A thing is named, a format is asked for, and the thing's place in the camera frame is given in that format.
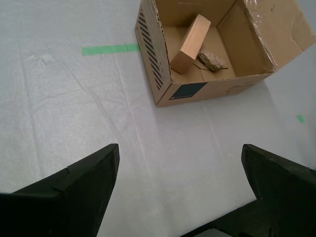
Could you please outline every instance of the black plastic part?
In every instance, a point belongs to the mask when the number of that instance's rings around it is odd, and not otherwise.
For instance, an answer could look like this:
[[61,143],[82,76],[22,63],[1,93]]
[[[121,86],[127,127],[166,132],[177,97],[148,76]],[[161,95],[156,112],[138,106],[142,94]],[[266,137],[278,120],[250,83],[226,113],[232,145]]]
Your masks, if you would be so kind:
[[316,172],[253,145],[241,161],[257,200],[182,237],[215,228],[234,237],[316,237]]
[[43,180],[0,194],[1,236],[96,237],[119,168],[108,145]]

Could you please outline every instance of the floor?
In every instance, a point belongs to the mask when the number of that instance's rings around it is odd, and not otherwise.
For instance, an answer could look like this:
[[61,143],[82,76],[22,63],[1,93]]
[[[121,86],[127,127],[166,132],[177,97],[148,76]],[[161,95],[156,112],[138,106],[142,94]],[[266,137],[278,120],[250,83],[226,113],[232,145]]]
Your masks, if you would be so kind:
[[210,230],[204,231],[203,233],[197,235],[196,237],[230,237],[230,236],[216,229],[210,229]]
[[[316,31],[316,2],[299,0]],[[139,0],[2,0],[0,191],[118,143],[98,237],[175,237],[255,199],[240,155],[252,143],[316,168],[316,45],[243,94],[156,108],[136,43]]]

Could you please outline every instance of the black label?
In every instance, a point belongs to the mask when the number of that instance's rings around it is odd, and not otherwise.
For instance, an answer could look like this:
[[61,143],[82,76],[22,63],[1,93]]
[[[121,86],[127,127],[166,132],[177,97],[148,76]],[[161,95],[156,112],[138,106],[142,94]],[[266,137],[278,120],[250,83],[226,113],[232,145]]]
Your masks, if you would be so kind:
[[206,84],[207,82],[182,85],[169,100],[193,97]]

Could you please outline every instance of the box flap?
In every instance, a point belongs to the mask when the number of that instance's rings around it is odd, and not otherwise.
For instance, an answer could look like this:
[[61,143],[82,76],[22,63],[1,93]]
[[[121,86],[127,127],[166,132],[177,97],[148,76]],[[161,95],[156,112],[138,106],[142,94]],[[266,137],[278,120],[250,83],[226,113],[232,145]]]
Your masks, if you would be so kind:
[[276,70],[316,42],[296,0],[243,0]]
[[201,14],[217,26],[235,0],[156,0],[159,18],[164,27],[190,26]]
[[217,27],[237,77],[275,71],[248,15],[239,0]]

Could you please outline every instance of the wooden block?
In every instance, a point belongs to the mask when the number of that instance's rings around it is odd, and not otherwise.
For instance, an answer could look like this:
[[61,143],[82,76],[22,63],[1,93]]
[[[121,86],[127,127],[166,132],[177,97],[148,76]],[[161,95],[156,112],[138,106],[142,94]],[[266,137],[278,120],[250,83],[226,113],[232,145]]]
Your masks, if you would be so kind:
[[180,74],[185,74],[197,58],[211,22],[201,15],[197,15],[183,39],[183,44],[172,59],[170,66]]

